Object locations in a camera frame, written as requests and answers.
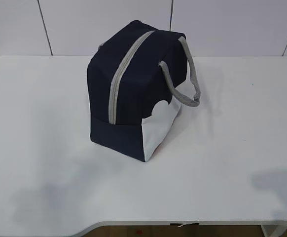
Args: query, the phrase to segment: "lunch bag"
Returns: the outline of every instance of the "lunch bag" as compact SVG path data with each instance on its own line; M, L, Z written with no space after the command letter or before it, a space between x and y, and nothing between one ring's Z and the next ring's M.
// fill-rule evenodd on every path
M190 80L193 99L180 92ZM200 90L185 35L133 21L100 45L88 90L93 142L148 161L169 132L181 103L199 105Z

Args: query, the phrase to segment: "white table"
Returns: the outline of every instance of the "white table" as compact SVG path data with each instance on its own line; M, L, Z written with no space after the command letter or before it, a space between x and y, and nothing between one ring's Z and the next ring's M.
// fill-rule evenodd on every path
M287 226L287 57L195 58L201 105L147 163L89 140L89 60L0 57L0 236Z

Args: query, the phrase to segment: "gray zipper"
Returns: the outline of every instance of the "gray zipper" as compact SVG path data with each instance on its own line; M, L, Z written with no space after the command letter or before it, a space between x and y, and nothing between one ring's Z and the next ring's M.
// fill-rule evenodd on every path
M116 112L117 112L117 97L118 97L118 90L120 81L130 63L132 58L134 57L136 51L140 47L140 45L153 33L154 31L149 31L144 33L140 36L131 48L126 53L125 57L119 64L112 82L110 84L110 91L109 91L109 101L108 101L108 121L110 124L116 124Z

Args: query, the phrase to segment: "gray handle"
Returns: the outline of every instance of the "gray handle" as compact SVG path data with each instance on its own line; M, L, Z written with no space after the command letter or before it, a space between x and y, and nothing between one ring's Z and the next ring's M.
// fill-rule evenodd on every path
M181 43L181 45L183 47L183 50L184 50L184 52L186 54L186 58L187 58L187 61L188 61L188 64L189 64L190 81L193 84L193 86L195 88L195 91L196 91L196 93L194 95L194 99L193 100L190 99L189 97L187 97L186 95L180 93L178 90L175 89L175 87L173 86L173 82L172 82L172 79L171 79L169 68L168 68L168 65L167 65L166 62L161 61L159 63L159 66L162 69L165 81L166 81L166 83L167 83L167 85L169 87L169 90L173 94L173 96L175 98L177 98L177 100L180 101L184 105L187 105L187 106L190 106L190 107L197 107L197 106L199 106L199 98L201 96L201 91L199 89L199 85L198 85L198 81L197 81L197 77L196 77L195 65L193 63L193 58L192 58L192 55L191 55L191 53L189 51L186 39L183 36L181 36L179 38L179 41L180 41L180 43Z

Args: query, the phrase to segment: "navy blue bag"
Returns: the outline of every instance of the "navy blue bag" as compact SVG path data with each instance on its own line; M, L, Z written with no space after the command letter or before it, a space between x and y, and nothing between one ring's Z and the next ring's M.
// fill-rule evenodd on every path
M180 92L187 62L193 99ZM93 142L148 161L181 103L199 105L200 90L185 35L133 21L99 47L88 66Z

